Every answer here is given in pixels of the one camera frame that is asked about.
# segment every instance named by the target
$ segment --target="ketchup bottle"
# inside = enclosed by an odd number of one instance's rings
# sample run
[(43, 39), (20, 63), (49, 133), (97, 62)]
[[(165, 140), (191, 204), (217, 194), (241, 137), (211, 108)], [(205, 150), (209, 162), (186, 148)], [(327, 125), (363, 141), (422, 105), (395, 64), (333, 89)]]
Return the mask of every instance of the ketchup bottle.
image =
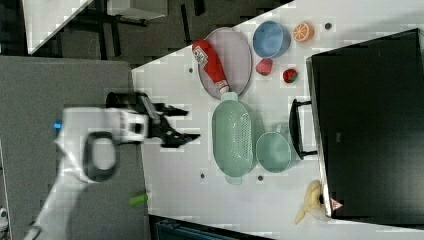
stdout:
[(219, 92), (221, 94), (228, 92), (230, 87), (228, 86), (227, 78), (225, 77), (221, 61), (212, 45), (206, 40), (199, 40), (193, 44), (192, 51), (194, 58), (215, 83)]

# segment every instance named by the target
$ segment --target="red strawberry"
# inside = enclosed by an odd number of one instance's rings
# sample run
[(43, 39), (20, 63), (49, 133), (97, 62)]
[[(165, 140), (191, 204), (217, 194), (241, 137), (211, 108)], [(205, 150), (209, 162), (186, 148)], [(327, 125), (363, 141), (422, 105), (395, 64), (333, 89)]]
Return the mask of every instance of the red strawberry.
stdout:
[(284, 82), (286, 83), (292, 83), (297, 78), (297, 72), (294, 69), (287, 69), (283, 73)]
[(268, 76), (272, 70), (272, 60), (269, 58), (262, 59), (258, 65), (256, 65), (256, 72), (261, 75)]

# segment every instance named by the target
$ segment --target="blue light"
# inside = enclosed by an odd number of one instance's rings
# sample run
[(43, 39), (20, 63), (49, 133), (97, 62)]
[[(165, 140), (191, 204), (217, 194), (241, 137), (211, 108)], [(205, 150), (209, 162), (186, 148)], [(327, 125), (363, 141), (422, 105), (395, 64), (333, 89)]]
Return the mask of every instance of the blue light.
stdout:
[(53, 127), (54, 127), (54, 128), (56, 128), (56, 129), (61, 129), (61, 128), (62, 128), (62, 124), (60, 124), (60, 123), (55, 123), (55, 124), (53, 125)]

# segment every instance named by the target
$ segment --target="blue bowl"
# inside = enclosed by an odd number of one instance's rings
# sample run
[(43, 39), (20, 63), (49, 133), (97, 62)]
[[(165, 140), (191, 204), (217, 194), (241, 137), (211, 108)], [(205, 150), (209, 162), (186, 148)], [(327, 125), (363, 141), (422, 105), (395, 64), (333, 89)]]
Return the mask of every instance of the blue bowl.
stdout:
[(279, 23), (267, 21), (259, 25), (253, 35), (253, 49), (262, 58), (283, 55), (291, 43), (290, 33)]

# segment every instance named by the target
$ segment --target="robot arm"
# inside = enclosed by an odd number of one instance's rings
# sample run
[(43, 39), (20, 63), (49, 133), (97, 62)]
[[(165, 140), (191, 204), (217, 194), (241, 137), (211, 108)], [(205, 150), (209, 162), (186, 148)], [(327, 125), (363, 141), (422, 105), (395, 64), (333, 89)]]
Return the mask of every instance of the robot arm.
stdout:
[(25, 240), (66, 239), (66, 226), (81, 192), (89, 184), (102, 183), (114, 175), (117, 145), (159, 137), (163, 147), (179, 147), (200, 136), (176, 132), (165, 114), (158, 114), (142, 93), (110, 93), (106, 106), (109, 108), (64, 110), (63, 128), (55, 140), (64, 156), (55, 184)]

